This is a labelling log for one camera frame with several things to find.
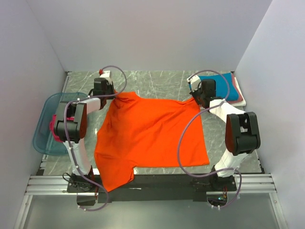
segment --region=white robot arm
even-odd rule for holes
[[[114,94],[110,71],[100,72],[100,77],[94,79],[94,88],[92,91],[93,96]],[[101,110],[106,105],[106,100],[112,98],[113,97],[89,98],[82,102],[72,103],[68,109],[67,128],[71,138],[71,144],[73,147],[75,159],[78,162],[78,169],[80,169],[84,175],[89,175],[92,173],[92,167],[88,160],[84,143],[84,137],[87,130],[87,115],[91,112]],[[54,133],[60,138],[60,140],[67,148],[70,160],[73,162],[71,148],[64,132],[63,110],[66,104],[67,102],[61,102],[56,111]],[[80,175],[74,163],[72,163],[72,173],[76,176]]]
[[[220,161],[214,166],[215,170],[223,168],[237,169],[240,163],[260,146],[260,135],[256,114],[239,110],[221,98],[216,97],[216,83],[214,80],[200,80],[195,75],[187,80],[191,95],[203,108],[215,107],[209,110],[226,123],[226,149]],[[218,177],[229,177],[234,170],[218,172]]]

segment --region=table surface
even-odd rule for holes
[[[187,100],[189,87],[186,78],[195,71],[125,71],[127,76],[127,87],[125,91],[135,91],[143,98]],[[93,88],[94,78],[99,77],[98,72],[70,72],[68,73],[64,92],[88,93]],[[124,85],[124,77],[120,72],[112,71],[114,87],[117,91]],[[100,111],[88,115],[88,128],[85,136],[85,147],[93,168],[96,168],[94,161],[94,150],[97,139],[97,132],[103,124],[108,111],[110,101]],[[206,166],[188,167],[192,173],[208,173],[225,151],[224,134],[225,123],[215,115],[208,112],[201,115],[206,150],[210,164]],[[261,173],[260,161],[256,151],[250,154],[239,168],[242,173]],[[69,156],[49,156],[44,170],[44,175],[62,175],[71,172],[71,161]],[[171,168],[134,168],[135,174],[181,174],[179,167]]]

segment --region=white wall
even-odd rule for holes
[[[27,0],[63,67],[235,70],[271,0]]]
[[[292,229],[305,222],[304,9],[303,0],[273,0],[235,72]]]
[[[10,229],[41,161],[31,143],[40,112],[65,75],[25,0],[1,1],[0,31],[0,228]]]

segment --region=purple cable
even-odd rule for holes
[[[95,208],[95,209],[86,209],[82,206],[80,206],[81,209],[85,210],[85,211],[97,211],[97,210],[100,210],[102,208],[104,208],[107,203],[109,202],[109,194],[108,194],[108,191],[100,184],[94,182],[93,180],[90,180],[88,179],[87,177],[85,177],[85,175],[82,173],[82,171],[79,169],[79,166],[77,164],[77,161],[76,161],[76,157],[75,157],[75,154],[74,154],[74,150],[73,150],[73,147],[72,147],[72,144],[71,144],[71,140],[70,140],[70,137],[69,137],[69,133],[68,133],[68,128],[67,128],[67,110],[68,110],[68,107],[70,106],[70,104],[74,103],[74,102],[81,102],[81,101],[84,101],[84,100],[87,100],[87,99],[90,99],[90,98],[105,98],[105,97],[110,97],[110,96],[116,96],[120,93],[122,93],[125,88],[126,88],[126,85],[127,85],[127,77],[126,77],[126,74],[124,73],[124,71],[117,67],[117,66],[114,66],[114,65],[108,65],[104,68],[102,68],[102,70],[106,69],[106,68],[109,68],[109,67],[112,67],[112,68],[116,68],[118,70],[120,70],[125,78],[125,85],[124,87],[122,88],[122,90],[120,90],[119,92],[117,93],[114,93],[114,94],[108,94],[108,95],[97,95],[97,96],[88,96],[87,98],[84,98],[84,99],[80,99],[80,100],[77,100],[77,101],[70,101],[67,103],[66,107],[65,107],[65,110],[64,110],[64,114],[63,114],[63,122],[64,122],[64,128],[65,128],[65,134],[66,134],[66,137],[67,137],[67,141],[68,141],[68,144],[69,144],[69,147],[71,149],[71,155],[72,155],[72,158],[73,158],[73,163],[77,169],[77,171],[79,172],[79,174],[81,175],[82,178],[84,178],[85,180],[87,180],[88,182],[100,187],[101,189],[104,190],[104,192],[106,193],[106,201],[105,203],[100,206],[99,208]]]
[[[214,70],[203,70],[203,71],[199,71],[199,72],[196,72],[196,73],[192,74],[188,79],[190,80],[190,79],[192,79],[195,75],[197,75],[197,74],[199,74],[199,73],[203,73],[203,72],[213,72],[213,73],[215,73],[215,74],[218,74],[218,75],[222,76],[222,78],[224,79],[224,81],[225,81],[225,83],[226,83],[226,85],[227,85],[227,88],[228,88],[227,95],[226,95],[225,98],[224,98],[224,99],[226,100],[226,99],[228,98],[229,94],[230,94],[230,85],[229,85],[229,82],[227,81],[227,79],[226,79],[221,73],[219,73],[219,72],[217,72],[217,71],[214,71]],[[182,163],[181,163],[181,160],[180,160],[180,145],[181,145],[183,136],[184,136],[184,134],[185,134],[187,128],[191,125],[191,123],[192,123],[199,115],[201,115],[202,113],[204,113],[204,112],[206,112],[206,111],[209,111],[209,110],[211,110],[211,109],[217,108],[217,107],[221,106],[223,103],[224,103],[224,100],[223,100],[220,104],[218,104],[218,105],[216,105],[216,106],[212,106],[212,107],[206,108],[206,109],[200,111],[198,114],[196,114],[196,115],[189,121],[189,123],[186,125],[186,127],[184,128],[184,130],[183,130],[183,132],[182,132],[182,134],[181,134],[181,136],[180,136],[179,143],[178,143],[178,148],[177,148],[177,159],[178,159],[179,166],[180,166],[180,168],[182,169],[183,172],[185,172],[187,175],[189,175],[189,176],[191,176],[191,177],[208,177],[208,176],[214,175],[214,174],[216,174],[216,173],[218,173],[218,172],[222,172],[222,171],[226,171],[226,170],[234,170],[234,171],[236,171],[236,173],[239,175],[240,181],[239,181],[239,186],[238,186],[236,195],[235,195],[235,196],[233,197],[233,199],[230,200],[226,205],[221,206],[220,208],[224,208],[224,207],[229,206],[229,205],[230,205],[231,203],[233,203],[233,202],[236,200],[236,198],[238,197],[239,192],[240,192],[240,189],[241,189],[241,187],[242,187],[242,174],[241,174],[238,170],[236,170],[236,169],[234,169],[234,168],[222,168],[222,169],[216,170],[216,171],[214,171],[214,172],[211,172],[211,173],[208,173],[208,174],[202,174],[202,175],[192,174],[192,173],[188,172],[188,171],[183,167],[183,165],[182,165]]]

